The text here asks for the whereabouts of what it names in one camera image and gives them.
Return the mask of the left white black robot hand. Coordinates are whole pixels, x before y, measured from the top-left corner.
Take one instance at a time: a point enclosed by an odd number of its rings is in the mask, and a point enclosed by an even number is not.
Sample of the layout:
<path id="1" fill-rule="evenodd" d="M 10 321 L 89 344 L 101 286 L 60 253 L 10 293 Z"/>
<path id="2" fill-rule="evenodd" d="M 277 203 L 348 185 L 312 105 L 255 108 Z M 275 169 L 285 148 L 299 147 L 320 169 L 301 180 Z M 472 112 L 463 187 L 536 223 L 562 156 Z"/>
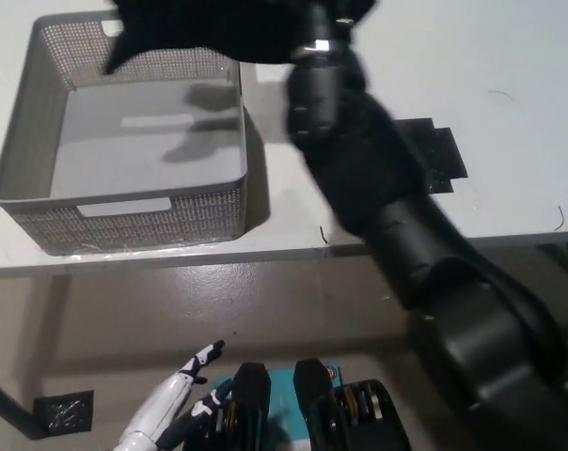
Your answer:
<path id="1" fill-rule="evenodd" d="M 173 450 L 214 419 L 231 391 L 231 379 L 213 388 L 187 412 L 182 409 L 193 386 L 206 381 L 198 373 L 221 356 L 224 346 L 223 340 L 208 345 L 158 384 L 134 414 L 115 448 Z"/>

